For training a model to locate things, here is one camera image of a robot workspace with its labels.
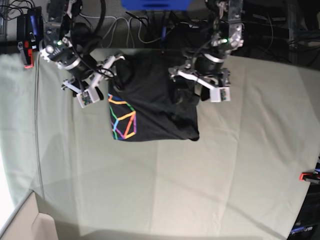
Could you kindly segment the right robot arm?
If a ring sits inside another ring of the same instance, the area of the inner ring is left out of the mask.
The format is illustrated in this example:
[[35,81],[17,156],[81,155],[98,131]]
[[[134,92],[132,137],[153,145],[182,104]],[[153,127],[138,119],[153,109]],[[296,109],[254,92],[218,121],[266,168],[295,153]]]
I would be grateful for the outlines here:
[[85,108],[104,99],[99,84],[116,76],[115,63],[124,56],[112,55],[103,61],[92,57],[92,51],[102,42],[99,33],[106,17],[106,2],[100,1],[100,16],[95,29],[76,22],[82,6],[80,0],[49,1],[48,22],[39,43],[39,54],[45,61],[53,62],[71,74],[70,79],[62,82],[61,88],[71,90],[80,106]]

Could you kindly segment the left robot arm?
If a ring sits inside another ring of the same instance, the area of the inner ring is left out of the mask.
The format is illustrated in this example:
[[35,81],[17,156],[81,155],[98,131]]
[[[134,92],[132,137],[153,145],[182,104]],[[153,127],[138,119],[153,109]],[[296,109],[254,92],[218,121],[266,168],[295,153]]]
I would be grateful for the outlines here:
[[185,49],[185,62],[168,69],[170,79],[180,88],[192,87],[202,101],[231,100],[230,71],[224,67],[231,53],[243,46],[241,0],[207,0],[208,19],[200,23],[207,39],[196,49]]

